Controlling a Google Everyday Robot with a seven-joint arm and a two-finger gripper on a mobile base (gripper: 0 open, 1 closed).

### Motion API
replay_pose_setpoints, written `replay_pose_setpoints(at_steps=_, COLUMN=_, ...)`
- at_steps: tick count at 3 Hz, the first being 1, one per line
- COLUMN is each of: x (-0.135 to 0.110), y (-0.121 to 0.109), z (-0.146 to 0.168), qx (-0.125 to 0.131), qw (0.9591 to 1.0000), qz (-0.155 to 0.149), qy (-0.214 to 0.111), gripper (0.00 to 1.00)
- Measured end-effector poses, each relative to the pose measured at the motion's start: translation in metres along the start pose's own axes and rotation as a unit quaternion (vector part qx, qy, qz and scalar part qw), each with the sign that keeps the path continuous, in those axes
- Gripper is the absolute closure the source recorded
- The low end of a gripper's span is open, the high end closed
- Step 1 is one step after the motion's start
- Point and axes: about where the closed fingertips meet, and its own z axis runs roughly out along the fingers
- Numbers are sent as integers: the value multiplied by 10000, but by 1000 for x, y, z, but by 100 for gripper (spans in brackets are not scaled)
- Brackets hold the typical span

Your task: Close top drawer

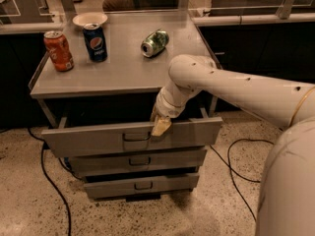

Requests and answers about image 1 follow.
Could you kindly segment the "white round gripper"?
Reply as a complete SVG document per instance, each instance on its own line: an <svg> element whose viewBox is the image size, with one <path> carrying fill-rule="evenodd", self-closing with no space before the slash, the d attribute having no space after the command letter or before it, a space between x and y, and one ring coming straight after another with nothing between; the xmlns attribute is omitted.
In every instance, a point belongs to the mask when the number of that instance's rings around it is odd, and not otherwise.
<svg viewBox="0 0 315 236"><path fill-rule="evenodd" d="M162 88L157 95L150 121L154 122L152 135L162 136L171 126L170 118L177 118L185 109L189 96L179 89Z"/></svg>

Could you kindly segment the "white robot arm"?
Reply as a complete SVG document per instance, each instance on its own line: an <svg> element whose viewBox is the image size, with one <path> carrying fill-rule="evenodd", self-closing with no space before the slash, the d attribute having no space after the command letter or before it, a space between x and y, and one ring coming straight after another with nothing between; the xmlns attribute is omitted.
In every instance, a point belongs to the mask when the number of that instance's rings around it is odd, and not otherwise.
<svg viewBox="0 0 315 236"><path fill-rule="evenodd" d="M219 69L206 56L178 55L157 95L153 134L162 135L204 90L280 128L260 185L256 236L315 236L315 85Z"/></svg>

